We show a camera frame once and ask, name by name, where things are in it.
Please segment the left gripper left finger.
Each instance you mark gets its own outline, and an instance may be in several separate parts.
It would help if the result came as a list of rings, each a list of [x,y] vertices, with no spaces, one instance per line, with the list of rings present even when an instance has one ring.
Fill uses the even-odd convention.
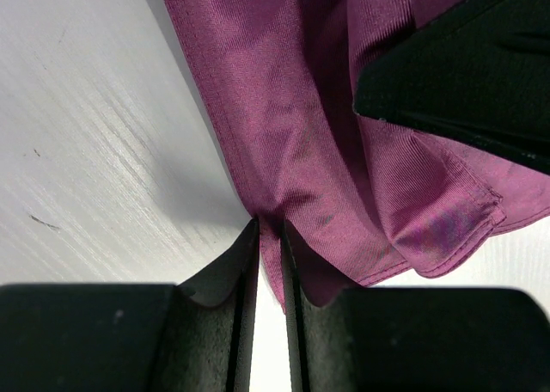
[[[4,391],[246,391],[259,223],[179,285],[1,289]]]

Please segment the purple satin napkin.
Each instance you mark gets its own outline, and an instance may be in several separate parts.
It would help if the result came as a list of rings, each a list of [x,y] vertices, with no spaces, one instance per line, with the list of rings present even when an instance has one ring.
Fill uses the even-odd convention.
[[[460,1],[164,0],[277,298],[284,220],[369,286],[548,215],[546,175],[353,112],[362,68]]]

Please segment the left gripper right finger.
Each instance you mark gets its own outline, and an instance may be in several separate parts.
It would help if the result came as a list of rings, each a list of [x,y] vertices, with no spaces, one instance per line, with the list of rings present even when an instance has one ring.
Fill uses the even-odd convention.
[[[506,288],[364,288],[281,236],[295,391],[546,391],[549,321]]]

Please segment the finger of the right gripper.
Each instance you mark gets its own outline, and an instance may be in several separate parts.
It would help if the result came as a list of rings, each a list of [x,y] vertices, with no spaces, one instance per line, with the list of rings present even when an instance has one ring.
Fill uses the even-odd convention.
[[[549,170],[549,0],[465,0],[366,66],[355,111]]]

